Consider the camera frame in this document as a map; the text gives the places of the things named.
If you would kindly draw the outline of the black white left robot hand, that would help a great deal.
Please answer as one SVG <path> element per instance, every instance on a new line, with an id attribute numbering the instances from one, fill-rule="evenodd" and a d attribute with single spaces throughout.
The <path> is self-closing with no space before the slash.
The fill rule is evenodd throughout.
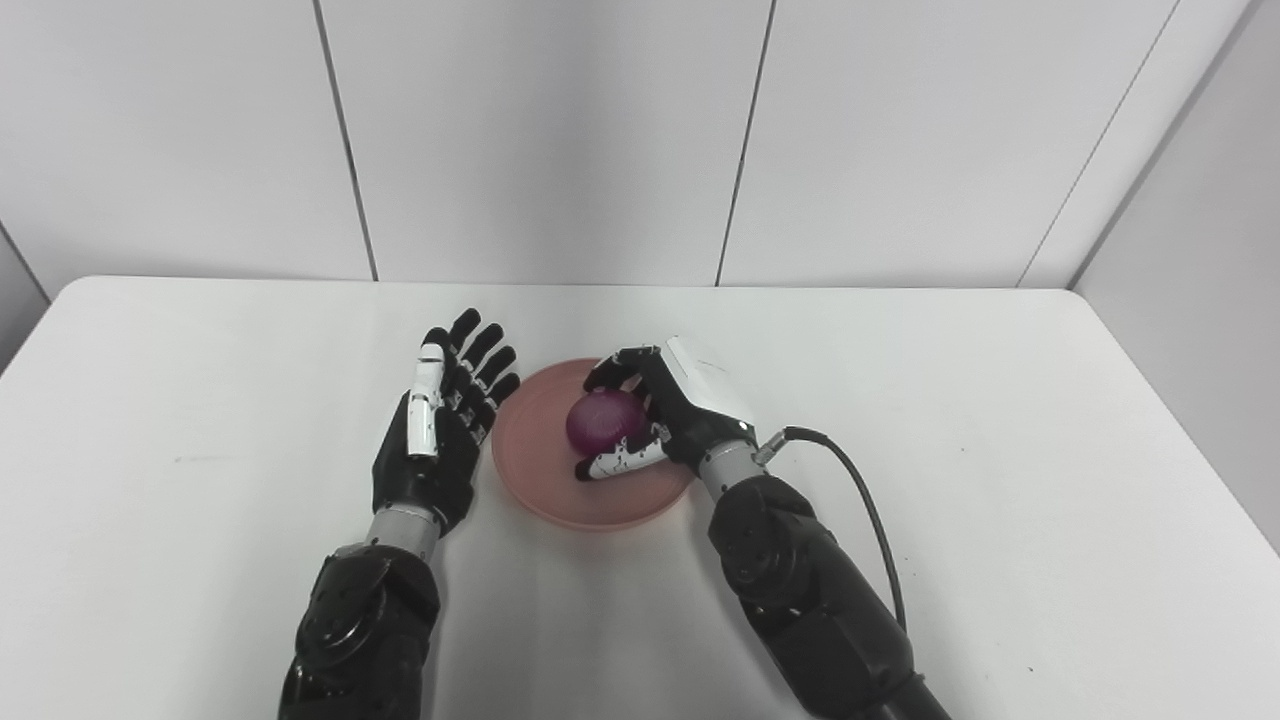
<path id="1" fill-rule="evenodd" d="M 475 307 L 434 327 L 372 462 L 372 511 L 424 510 L 448 534 L 474 501 L 481 447 L 520 387 L 516 351 Z"/>

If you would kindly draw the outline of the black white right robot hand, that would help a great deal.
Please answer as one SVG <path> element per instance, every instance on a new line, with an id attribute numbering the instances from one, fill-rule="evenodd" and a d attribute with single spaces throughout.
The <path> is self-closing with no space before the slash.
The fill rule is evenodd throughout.
<path id="1" fill-rule="evenodd" d="M 645 404 L 645 425 L 605 452 L 577 462 L 575 478 L 593 482 L 672 461 L 698 473 L 723 445 L 758 446 L 750 406 L 722 363 L 682 336 L 620 348 L 582 383 L 588 393 L 622 389 Z"/>

